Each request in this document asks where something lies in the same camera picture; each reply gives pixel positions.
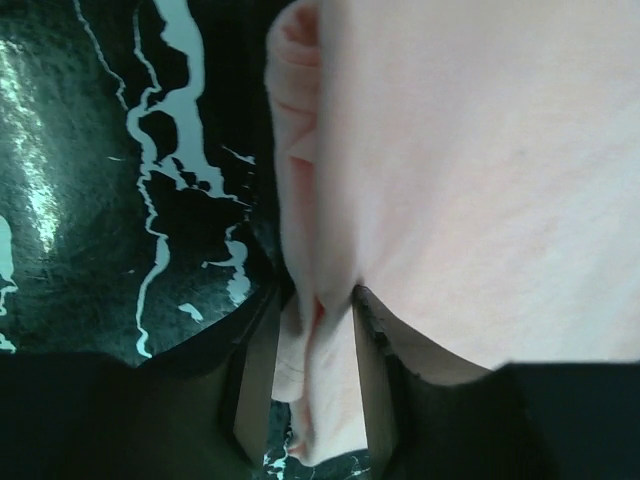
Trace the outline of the pink t-shirt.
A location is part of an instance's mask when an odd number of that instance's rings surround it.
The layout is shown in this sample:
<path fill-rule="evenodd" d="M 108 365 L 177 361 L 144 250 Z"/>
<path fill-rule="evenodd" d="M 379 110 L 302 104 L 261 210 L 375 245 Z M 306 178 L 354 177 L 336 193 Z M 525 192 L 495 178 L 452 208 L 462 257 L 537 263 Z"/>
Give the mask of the pink t-shirt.
<path fill-rule="evenodd" d="M 267 36 L 290 454 L 367 445 L 353 287 L 492 369 L 639 356 L 639 5 L 296 1 Z"/>

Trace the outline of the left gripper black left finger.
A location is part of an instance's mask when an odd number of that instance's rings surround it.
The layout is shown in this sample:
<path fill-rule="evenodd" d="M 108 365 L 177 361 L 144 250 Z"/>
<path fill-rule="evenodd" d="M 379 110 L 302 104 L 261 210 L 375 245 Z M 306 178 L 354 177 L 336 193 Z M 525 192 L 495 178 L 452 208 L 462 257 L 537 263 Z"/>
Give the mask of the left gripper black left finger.
<path fill-rule="evenodd" d="M 251 479 L 262 468 L 276 285 L 133 367 L 102 353 L 1 358 L 5 479 Z"/>

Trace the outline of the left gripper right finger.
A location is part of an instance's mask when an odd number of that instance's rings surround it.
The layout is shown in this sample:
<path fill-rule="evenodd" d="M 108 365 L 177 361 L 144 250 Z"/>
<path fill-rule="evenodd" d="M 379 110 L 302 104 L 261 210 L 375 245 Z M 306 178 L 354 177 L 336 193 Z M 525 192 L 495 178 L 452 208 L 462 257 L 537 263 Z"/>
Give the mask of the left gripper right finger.
<path fill-rule="evenodd" d="M 376 479 L 635 479 L 637 363 L 484 369 L 352 293 Z"/>

